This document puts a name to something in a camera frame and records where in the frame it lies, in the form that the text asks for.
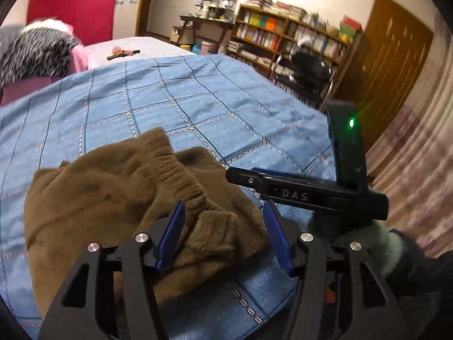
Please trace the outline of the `right gloved hand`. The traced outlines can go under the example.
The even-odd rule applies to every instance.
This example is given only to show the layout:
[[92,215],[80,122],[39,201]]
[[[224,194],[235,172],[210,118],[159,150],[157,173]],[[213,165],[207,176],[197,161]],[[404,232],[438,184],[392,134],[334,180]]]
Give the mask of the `right gloved hand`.
[[322,219],[313,214],[308,223],[308,230],[338,247],[349,247],[353,242],[360,243],[384,278],[396,269],[403,255],[401,236],[374,221],[348,231],[346,224],[340,220]]

